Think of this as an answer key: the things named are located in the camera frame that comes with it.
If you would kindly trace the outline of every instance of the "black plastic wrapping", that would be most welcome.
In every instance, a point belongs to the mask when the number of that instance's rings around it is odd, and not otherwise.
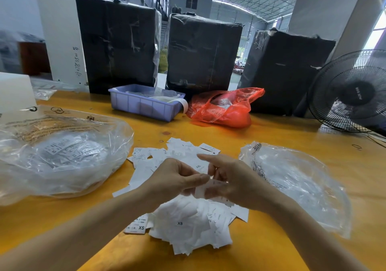
[[[91,93],[128,84],[154,86],[161,14],[119,0],[76,0]]]
[[[335,46],[335,41],[257,31],[238,88],[261,87],[266,93],[251,112],[292,115]]]
[[[185,93],[186,99],[228,90],[241,32],[241,24],[171,14],[167,87]]]

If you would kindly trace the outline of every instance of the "orange table surface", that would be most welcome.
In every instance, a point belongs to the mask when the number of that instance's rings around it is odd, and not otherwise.
[[[252,125],[244,129],[193,122],[183,114],[166,123],[113,110],[109,96],[87,93],[57,92],[38,103],[121,118],[134,129],[134,147],[166,147],[166,141],[175,137],[194,145],[207,143],[232,157],[252,141],[306,152],[329,166],[331,176],[350,197],[351,239],[337,239],[371,270],[385,269],[386,149],[365,137],[318,132],[316,120],[268,115],[253,115]],[[0,253],[111,199],[113,192],[127,186],[133,170],[125,161],[97,190],[78,198],[28,197],[0,207]],[[175,256],[169,243],[148,234],[120,233],[80,270],[307,270],[287,235],[268,215],[250,211],[248,223],[236,219],[229,229],[232,245],[220,249],[208,245],[190,256]]]

